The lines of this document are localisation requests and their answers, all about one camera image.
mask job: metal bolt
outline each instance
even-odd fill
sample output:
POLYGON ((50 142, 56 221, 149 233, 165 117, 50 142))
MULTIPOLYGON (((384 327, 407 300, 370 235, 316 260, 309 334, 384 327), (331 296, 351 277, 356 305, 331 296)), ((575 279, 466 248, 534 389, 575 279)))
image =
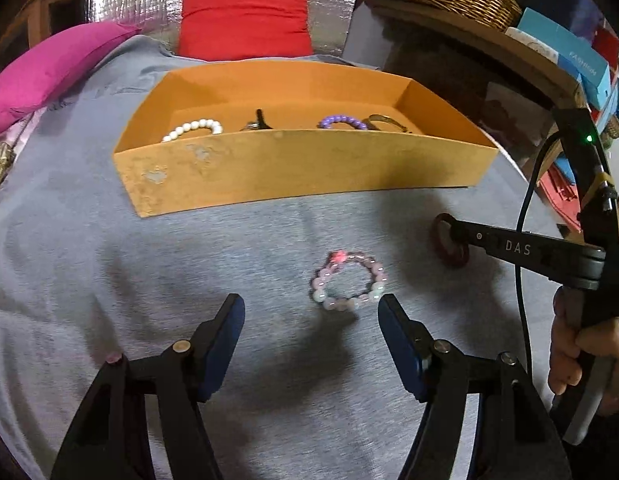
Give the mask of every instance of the metal bolt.
POLYGON ((451 350, 451 344, 449 344, 449 341, 445 341, 445 339, 436 339, 433 342, 433 349, 441 354, 446 354, 451 350))
POLYGON ((176 341, 172 348, 174 352, 182 354, 183 352, 187 352, 192 347, 192 344, 187 341, 187 339, 181 339, 180 341, 176 341))
POLYGON ((105 361, 110 365, 115 365, 118 361, 122 359, 122 354, 120 352, 112 352, 107 355, 105 361))
POLYGON ((501 361, 505 363, 506 365, 513 366, 516 364, 517 359, 509 352, 503 352, 501 354, 501 361))

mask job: purple beaded bracelet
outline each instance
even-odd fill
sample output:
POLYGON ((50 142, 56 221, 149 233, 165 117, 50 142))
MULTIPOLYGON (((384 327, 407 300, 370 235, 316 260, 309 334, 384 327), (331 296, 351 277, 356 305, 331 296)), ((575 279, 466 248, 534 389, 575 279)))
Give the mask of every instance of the purple beaded bracelet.
POLYGON ((375 303, 383 295, 385 284, 387 283, 387 274, 382 264, 377 262, 373 256, 366 256, 364 253, 347 251, 334 251, 329 254, 327 264, 320 270, 315 277, 311 286, 314 289, 312 298, 317 303, 321 303, 325 310, 351 310, 354 311, 358 307, 365 306, 370 301, 375 303), (339 272, 344 264, 355 263, 367 267, 373 277, 371 288, 364 294, 354 296, 353 298, 330 298, 325 293, 325 286, 331 279, 333 274, 339 272))
POLYGON ((332 127, 334 123, 347 123, 357 130, 367 130, 367 124, 363 123, 363 121, 359 121, 356 117, 349 117, 347 115, 330 115, 324 118, 320 123, 318 123, 318 128, 322 128, 324 130, 328 130, 332 127))

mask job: gray fabric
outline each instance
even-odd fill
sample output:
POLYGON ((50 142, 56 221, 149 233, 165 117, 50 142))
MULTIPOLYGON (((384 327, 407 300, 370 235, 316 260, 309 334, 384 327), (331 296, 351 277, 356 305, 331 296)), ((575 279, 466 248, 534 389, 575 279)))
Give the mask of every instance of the gray fabric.
MULTIPOLYGON (((328 251, 385 264, 388 292, 463 351, 523 355, 513 267, 472 251, 448 270, 428 241, 441 211, 513 226, 526 183, 498 156, 480 185, 331 194, 138 218, 112 151, 172 57, 136 38, 47 111, 0 188, 0 433, 34 480, 105 356, 161 352, 240 293, 246 321, 224 386, 203 408, 227 479, 395 479, 423 412, 404 391, 374 307, 325 313, 308 295, 328 251)), ((373 154, 362 161, 374 164, 373 154)), ((556 235, 536 199, 526 228, 556 235)), ((363 286, 349 270, 341 286, 363 286)), ((547 373, 556 285, 523 276, 537 384, 547 373)), ((454 478, 464 478, 475 399, 454 478)), ((158 478, 168 478, 155 404, 158 478)))

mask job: red pillow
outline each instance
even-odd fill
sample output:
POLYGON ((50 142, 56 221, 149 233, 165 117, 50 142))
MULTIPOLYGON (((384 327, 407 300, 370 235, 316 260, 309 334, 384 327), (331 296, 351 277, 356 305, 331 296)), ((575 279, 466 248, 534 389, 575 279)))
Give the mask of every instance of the red pillow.
POLYGON ((178 54, 205 61, 310 56, 307 0, 182 0, 178 54))

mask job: yellow open box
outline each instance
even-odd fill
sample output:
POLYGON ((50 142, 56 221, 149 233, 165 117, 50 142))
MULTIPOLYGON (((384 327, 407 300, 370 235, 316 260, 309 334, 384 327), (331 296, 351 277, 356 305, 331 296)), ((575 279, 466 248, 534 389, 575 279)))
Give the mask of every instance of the yellow open box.
POLYGON ((138 215, 312 194, 473 186, 497 149, 461 113, 417 82, 374 70, 291 60, 215 63, 165 75, 113 153, 138 215), (243 131, 262 108, 273 130, 243 131), (352 130, 342 114, 394 118, 409 129, 352 130), (176 126, 211 118, 161 142, 176 126))

